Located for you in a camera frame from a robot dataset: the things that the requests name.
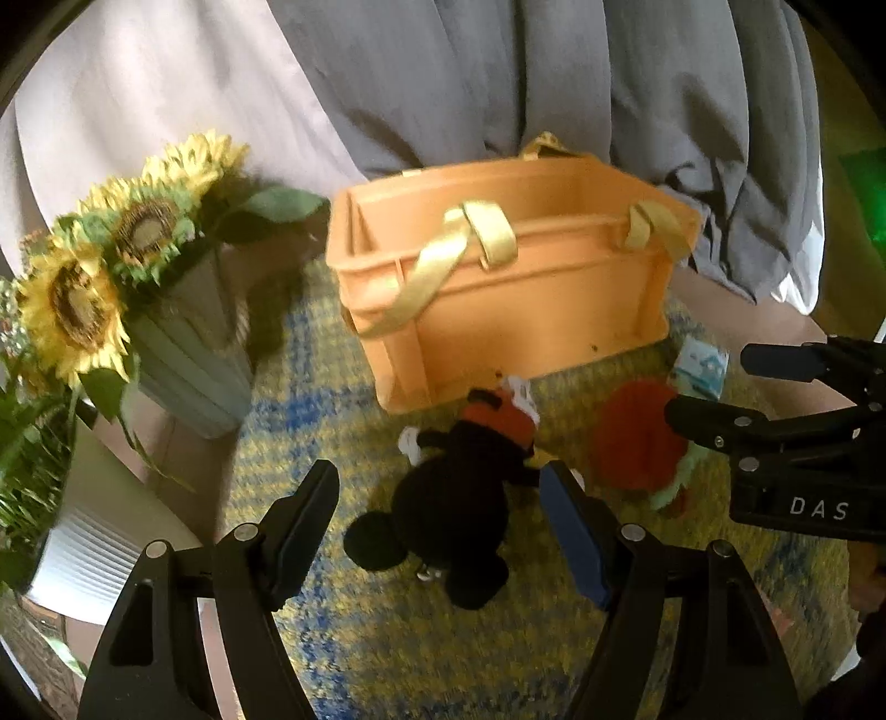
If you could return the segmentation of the Mickey Mouse plush toy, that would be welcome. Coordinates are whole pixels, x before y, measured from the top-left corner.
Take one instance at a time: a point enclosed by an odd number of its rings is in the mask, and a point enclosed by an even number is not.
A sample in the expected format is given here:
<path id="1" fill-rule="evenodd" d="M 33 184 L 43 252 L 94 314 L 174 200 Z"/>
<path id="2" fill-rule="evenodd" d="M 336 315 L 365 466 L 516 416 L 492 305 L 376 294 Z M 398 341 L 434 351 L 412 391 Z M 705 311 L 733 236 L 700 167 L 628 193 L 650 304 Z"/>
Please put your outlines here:
<path id="1" fill-rule="evenodd" d="M 454 606 L 487 606 L 509 579 L 500 555 L 511 516 L 508 491 L 539 486 L 539 422 L 530 384 L 509 375 L 496 387 L 470 390 L 449 429 L 401 430 L 398 450 L 410 470 L 389 508 L 350 523 L 347 557 L 365 572 L 416 557 L 418 578 L 443 579 Z"/>

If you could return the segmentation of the orange plastic storage crate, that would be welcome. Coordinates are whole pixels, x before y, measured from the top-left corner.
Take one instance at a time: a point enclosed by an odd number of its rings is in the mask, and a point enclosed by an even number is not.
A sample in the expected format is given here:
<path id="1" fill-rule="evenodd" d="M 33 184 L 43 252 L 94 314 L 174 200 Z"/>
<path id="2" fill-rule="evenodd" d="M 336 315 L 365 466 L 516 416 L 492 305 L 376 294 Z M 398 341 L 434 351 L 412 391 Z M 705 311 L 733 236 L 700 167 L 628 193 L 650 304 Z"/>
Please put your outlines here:
<path id="1" fill-rule="evenodd" d="M 326 261 L 380 407 L 434 407 L 662 341 L 694 208 L 590 156 L 410 171 L 342 191 Z"/>

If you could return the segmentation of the yellow blue plaid mat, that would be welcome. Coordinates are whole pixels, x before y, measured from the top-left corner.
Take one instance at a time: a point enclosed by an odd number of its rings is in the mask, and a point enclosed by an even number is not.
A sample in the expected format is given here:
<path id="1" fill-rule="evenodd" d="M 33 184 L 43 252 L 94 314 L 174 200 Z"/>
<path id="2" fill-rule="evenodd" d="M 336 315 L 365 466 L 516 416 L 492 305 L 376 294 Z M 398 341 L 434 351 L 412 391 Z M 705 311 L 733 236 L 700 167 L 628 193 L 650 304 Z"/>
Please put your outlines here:
<path id="1" fill-rule="evenodd" d="M 221 515 L 225 531 L 258 521 L 272 502 L 295 491 L 314 460 L 338 468 L 339 504 L 316 561 L 297 597 L 275 614 L 317 716 L 561 718 L 605 615 L 576 591 L 538 494 L 508 491 L 511 523 L 502 555 L 511 574 L 482 610 L 456 608 L 441 580 L 416 579 L 414 557 L 383 573 L 357 568 L 342 537 L 357 516 L 388 506 L 409 469 L 396 448 L 399 432 L 410 424 L 449 428 L 461 404 L 405 415 L 380 408 L 323 258 L 264 280 L 249 301 L 260 361 Z M 629 379 L 664 378 L 685 337 L 712 339 L 676 297 L 665 307 L 665 341 L 532 381 L 540 447 L 586 480 L 591 423 L 605 399 Z M 638 522 L 664 543 L 732 543 L 772 603 L 800 699 L 832 678 L 858 627 L 847 601 L 844 543 L 730 521 L 728 462 L 715 453 L 704 453 L 694 468 L 685 515 L 596 493 L 622 522 Z"/>

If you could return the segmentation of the white sheer curtain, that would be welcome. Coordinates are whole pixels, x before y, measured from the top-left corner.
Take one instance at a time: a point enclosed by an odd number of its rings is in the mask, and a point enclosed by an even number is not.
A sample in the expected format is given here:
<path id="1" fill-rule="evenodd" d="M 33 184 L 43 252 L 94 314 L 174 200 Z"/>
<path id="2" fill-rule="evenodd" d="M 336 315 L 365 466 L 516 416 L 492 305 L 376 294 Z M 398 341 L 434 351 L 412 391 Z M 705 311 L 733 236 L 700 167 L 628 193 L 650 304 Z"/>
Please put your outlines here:
<path id="1" fill-rule="evenodd" d="M 90 186 L 207 129 L 270 182 L 362 182 L 266 2 L 96 2 L 45 49 L 2 116 L 2 270 Z"/>

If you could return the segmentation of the white plant pot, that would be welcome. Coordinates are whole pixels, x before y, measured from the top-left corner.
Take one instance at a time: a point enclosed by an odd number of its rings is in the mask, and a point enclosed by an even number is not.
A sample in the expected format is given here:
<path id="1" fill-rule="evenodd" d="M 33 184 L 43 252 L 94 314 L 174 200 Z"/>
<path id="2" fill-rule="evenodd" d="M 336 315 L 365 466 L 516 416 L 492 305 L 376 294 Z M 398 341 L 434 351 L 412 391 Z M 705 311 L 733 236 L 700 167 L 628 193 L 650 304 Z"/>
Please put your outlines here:
<path id="1" fill-rule="evenodd" d="M 81 623 L 105 624 L 153 540 L 178 551 L 200 544 L 93 430 L 78 424 L 59 514 L 25 597 Z"/>

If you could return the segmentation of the grey ribbed vase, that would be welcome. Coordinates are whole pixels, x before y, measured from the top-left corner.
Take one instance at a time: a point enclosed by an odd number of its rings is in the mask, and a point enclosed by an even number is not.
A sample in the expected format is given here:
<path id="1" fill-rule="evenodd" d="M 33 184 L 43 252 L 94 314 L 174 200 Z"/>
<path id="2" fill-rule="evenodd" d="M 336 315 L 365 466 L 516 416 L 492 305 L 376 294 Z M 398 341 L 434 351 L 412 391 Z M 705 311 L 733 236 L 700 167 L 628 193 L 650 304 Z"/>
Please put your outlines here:
<path id="1" fill-rule="evenodd" d="M 230 288 L 221 258 L 206 255 L 129 330 L 141 358 L 141 391 L 206 440 L 239 429 L 253 396 L 248 321 L 248 305 Z"/>

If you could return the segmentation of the green potted plant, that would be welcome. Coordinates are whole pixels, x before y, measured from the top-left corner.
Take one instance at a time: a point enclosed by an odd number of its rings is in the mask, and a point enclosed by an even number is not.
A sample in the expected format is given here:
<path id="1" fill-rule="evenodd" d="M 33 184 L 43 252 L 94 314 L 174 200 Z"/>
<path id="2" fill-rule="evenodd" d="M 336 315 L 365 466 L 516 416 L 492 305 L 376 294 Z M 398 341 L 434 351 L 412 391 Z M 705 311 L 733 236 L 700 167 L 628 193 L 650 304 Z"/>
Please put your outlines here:
<path id="1" fill-rule="evenodd" d="M 59 516 L 78 424 L 97 411 L 67 388 L 36 388 L 18 369 L 2 381 L 2 587 L 29 588 Z"/>

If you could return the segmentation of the blue cartoon tissue pack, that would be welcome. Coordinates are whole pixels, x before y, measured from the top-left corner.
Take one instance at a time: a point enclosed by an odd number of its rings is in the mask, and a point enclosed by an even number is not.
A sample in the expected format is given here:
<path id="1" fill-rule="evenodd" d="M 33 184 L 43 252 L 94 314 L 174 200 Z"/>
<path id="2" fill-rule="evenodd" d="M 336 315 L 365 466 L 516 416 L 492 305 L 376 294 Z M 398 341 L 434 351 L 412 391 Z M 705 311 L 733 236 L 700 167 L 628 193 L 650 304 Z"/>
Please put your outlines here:
<path id="1" fill-rule="evenodd" d="M 692 398 L 719 400 L 728 372 L 727 351 L 686 337 L 670 373 L 670 384 Z"/>

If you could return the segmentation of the artificial sunflower bouquet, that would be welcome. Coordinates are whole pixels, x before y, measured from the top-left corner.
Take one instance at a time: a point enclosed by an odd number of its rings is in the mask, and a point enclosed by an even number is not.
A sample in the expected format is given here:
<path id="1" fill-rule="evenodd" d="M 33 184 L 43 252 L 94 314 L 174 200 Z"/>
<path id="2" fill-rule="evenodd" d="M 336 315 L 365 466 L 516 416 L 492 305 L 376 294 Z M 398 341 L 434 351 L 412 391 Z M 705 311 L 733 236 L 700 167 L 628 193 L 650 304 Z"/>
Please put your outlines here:
<path id="1" fill-rule="evenodd" d="M 326 207 L 317 193 L 250 176 L 248 153 L 225 133 L 191 133 L 146 157 L 138 176 L 93 184 L 30 235 L 11 284 L 9 354 L 36 392 L 87 398 L 122 420 L 140 381 L 137 322 L 213 250 Z"/>

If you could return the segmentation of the red plush strawberry toy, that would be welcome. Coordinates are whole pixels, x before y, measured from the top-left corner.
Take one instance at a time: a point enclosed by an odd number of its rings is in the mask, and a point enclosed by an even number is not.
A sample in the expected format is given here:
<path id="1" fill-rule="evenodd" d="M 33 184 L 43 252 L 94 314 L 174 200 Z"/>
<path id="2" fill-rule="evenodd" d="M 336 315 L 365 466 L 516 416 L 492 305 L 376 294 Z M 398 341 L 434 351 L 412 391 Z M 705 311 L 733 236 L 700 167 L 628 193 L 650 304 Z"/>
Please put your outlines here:
<path id="1" fill-rule="evenodd" d="M 692 477 L 707 456 L 665 420 L 665 407 L 676 396 L 658 378 L 622 384 L 602 404 L 590 435 L 596 483 L 670 517 L 688 512 Z"/>

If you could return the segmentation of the grey curtain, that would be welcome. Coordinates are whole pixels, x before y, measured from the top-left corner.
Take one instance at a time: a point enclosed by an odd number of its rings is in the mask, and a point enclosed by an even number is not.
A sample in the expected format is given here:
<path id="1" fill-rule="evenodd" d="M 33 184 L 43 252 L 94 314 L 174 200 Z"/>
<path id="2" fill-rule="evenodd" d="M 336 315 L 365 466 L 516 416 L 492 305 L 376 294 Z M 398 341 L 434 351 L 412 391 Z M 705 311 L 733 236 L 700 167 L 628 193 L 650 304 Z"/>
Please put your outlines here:
<path id="1" fill-rule="evenodd" d="M 812 311 L 825 250 L 814 66 L 783 2 L 276 2 L 364 176 L 549 133 L 694 207 L 692 267 Z"/>

